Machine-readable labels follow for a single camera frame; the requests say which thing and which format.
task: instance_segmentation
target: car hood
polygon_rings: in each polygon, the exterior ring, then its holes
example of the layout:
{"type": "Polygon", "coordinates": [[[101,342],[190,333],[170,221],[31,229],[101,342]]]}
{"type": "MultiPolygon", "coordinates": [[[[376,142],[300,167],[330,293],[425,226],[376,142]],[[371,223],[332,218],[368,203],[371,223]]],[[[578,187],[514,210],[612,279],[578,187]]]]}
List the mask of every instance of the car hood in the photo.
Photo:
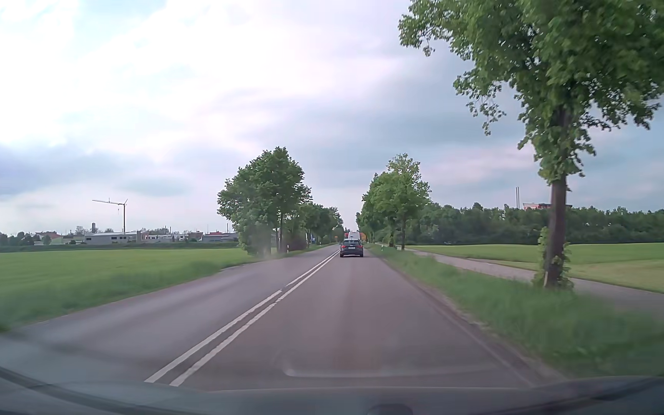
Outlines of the car hood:
{"type": "Polygon", "coordinates": [[[146,382],[31,385],[0,393],[14,413],[368,413],[404,405],[413,413],[664,413],[664,379],[602,377],[538,388],[293,388],[200,392],[146,382]]]}

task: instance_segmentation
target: asphalt road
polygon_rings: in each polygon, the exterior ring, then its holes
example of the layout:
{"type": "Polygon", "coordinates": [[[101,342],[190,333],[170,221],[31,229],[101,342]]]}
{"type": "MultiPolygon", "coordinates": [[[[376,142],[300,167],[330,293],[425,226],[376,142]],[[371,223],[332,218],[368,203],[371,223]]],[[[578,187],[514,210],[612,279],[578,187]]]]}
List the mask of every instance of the asphalt road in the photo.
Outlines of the asphalt road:
{"type": "Polygon", "coordinates": [[[205,391],[534,383],[530,369],[515,369],[499,344],[382,260],[343,259],[337,249],[227,269],[0,335],[0,366],[43,383],[205,391]]]}

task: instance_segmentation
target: sky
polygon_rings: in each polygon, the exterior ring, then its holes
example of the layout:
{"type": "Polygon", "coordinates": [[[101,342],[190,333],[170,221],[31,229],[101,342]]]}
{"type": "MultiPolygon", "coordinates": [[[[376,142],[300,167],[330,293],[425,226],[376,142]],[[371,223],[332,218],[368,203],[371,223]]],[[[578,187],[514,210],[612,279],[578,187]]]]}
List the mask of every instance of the sky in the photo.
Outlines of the sky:
{"type": "MultiPolygon", "coordinates": [[[[452,81],[469,65],[399,45],[407,0],[0,0],[0,231],[224,231],[217,193],[285,146],[316,203],[355,226],[387,160],[421,162],[437,203],[549,202],[519,104],[484,136],[452,81]]],[[[652,129],[594,133],[568,203],[664,208],[652,129]]]]}

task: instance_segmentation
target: white road marking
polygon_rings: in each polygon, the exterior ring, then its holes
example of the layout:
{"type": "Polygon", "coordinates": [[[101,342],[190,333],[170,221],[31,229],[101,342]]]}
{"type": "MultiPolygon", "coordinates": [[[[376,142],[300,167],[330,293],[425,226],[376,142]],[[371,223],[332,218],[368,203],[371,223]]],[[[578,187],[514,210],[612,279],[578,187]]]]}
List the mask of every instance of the white road marking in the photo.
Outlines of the white road marking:
{"type": "MultiPolygon", "coordinates": [[[[335,252],[334,254],[328,256],[327,258],[323,259],[322,262],[319,262],[317,265],[314,265],[312,268],[309,269],[309,271],[304,272],[301,274],[301,276],[295,278],[293,281],[291,281],[289,284],[286,285],[288,287],[291,285],[293,282],[298,281],[299,278],[302,278],[303,276],[306,276],[309,274],[309,272],[314,271],[314,269],[319,269],[323,264],[326,264],[325,261],[329,260],[333,256],[335,256],[337,253],[335,252]]],[[[263,307],[266,303],[271,301],[273,297],[276,295],[280,294],[281,290],[279,289],[278,291],[274,292],[273,294],[269,295],[265,300],[261,301],[258,304],[255,304],[251,309],[247,310],[246,312],[242,313],[241,315],[237,316],[235,320],[230,321],[227,323],[224,327],[221,329],[218,329],[216,332],[214,332],[212,335],[208,336],[207,338],[203,339],[201,342],[199,342],[197,345],[193,346],[191,349],[187,350],[185,353],[183,353],[181,356],[178,356],[176,359],[173,360],[173,362],[168,363],[164,368],[160,369],[158,372],[153,373],[152,376],[150,376],[148,379],[145,379],[145,382],[148,383],[153,383],[163,377],[166,373],[170,372],[173,368],[181,364],[184,360],[188,359],[191,357],[192,354],[197,353],[202,347],[206,346],[207,344],[211,343],[213,340],[215,340],[217,337],[219,337],[222,333],[226,332],[230,327],[233,325],[237,324],[241,320],[243,320],[245,317],[253,313],[255,310],[259,309],[260,307],[263,307]]]]}
{"type": "Polygon", "coordinates": [[[222,343],[220,343],[219,345],[217,345],[217,347],[215,347],[214,349],[212,349],[211,352],[205,354],[204,357],[202,357],[198,362],[194,363],[193,366],[191,366],[189,369],[186,370],[186,372],[181,373],[181,375],[179,375],[175,380],[173,380],[173,382],[171,382],[170,385],[171,385],[171,386],[180,386],[181,383],[183,383],[184,381],[186,381],[186,379],[189,378],[189,376],[191,376],[192,374],[196,373],[196,371],[198,371],[198,369],[201,369],[201,366],[206,365],[207,362],[209,362],[214,356],[217,355],[217,353],[221,352],[222,349],[224,349],[227,345],[229,345],[230,343],[232,343],[232,341],[235,340],[235,339],[237,338],[237,336],[239,336],[242,332],[244,332],[245,330],[247,330],[247,328],[250,327],[254,322],[258,321],[258,319],[260,319],[261,317],[263,317],[268,311],[270,311],[270,310],[271,310],[273,307],[275,307],[279,302],[281,302],[281,300],[282,300],[283,298],[286,298],[286,296],[288,296],[289,294],[291,294],[291,293],[292,293],[296,288],[298,288],[301,284],[304,284],[304,281],[308,280],[311,276],[313,276],[314,274],[316,274],[317,271],[319,271],[320,269],[322,269],[322,267],[324,267],[325,265],[327,265],[327,263],[329,263],[329,261],[332,261],[332,259],[334,258],[335,255],[337,255],[336,252],[335,252],[333,255],[328,256],[327,259],[325,259],[325,260],[324,260],[324,261],[323,261],[323,262],[317,267],[317,269],[314,269],[314,271],[313,271],[311,274],[309,274],[308,276],[306,276],[306,278],[302,279],[301,282],[300,282],[299,284],[294,285],[289,291],[284,292],[283,295],[282,295],[281,297],[279,297],[278,299],[276,299],[276,301],[274,301],[273,303],[271,303],[268,307],[265,307],[265,308],[263,309],[263,311],[259,312],[259,313],[258,313],[255,317],[253,317],[250,321],[248,321],[247,323],[245,323],[245,325],[243,325],[243,326],[240,327],[236,332],[234,332],[232,335],[230,335],[229,337],[227,337],[222,343]]]}
{"type": "MultiPolygon", "coordinates": [[[[328,256],[327,258],[323,259],[322,262],[327,261],[328,259],[332,258],[332,257],[335,256],[335,255],[337,255],[337,252],[335,252],[334,254],[332,254],[332,255],[328,256]]],[[[319,262],[317,265],[314,265],[312,268],[309,268],[309,271],[304,272],[303,274],[301,274],[301,275],[298,276],[297,278],[294,278],[294,280],[291,281],[290,283],[288,283],[286,286],[288,287],[289,285],[294,285],[294,283],[295,283],[296,281],[300,280],[301,278],[303,278],[304,276],[306,276],[307,274],[309,274],[309,272],[314,271],[314,268],[317,268],[319,265],[322,264],[322,262],[319,262]]]]}

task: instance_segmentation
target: green field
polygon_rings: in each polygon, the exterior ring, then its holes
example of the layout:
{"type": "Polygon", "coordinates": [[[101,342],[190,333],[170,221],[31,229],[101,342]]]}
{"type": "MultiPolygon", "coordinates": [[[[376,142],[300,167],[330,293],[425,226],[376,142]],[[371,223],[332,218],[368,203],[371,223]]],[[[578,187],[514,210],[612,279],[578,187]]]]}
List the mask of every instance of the green field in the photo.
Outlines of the green field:
{"type": "Polygon", "coordinates": [[[239,248],[0,253],[0,324],[44,320],[252,261],[239,248]]]}
{"type": "Polygon", "coordinates": [[[412,252],[387,247],[371,252],[569,376],[664,376],[664,323],[650,316],[620,312],[587,295],[457,269],[412,252]]]}
{"type": "MultiPolygon", "coordinates": [[[[429,245],[416,249],[537,269],[534,245],[429,245]]],[[[664,293],[664,243],[582,244],[571,245],[569,250],[569,276],[573,278],[664,293]]]]}

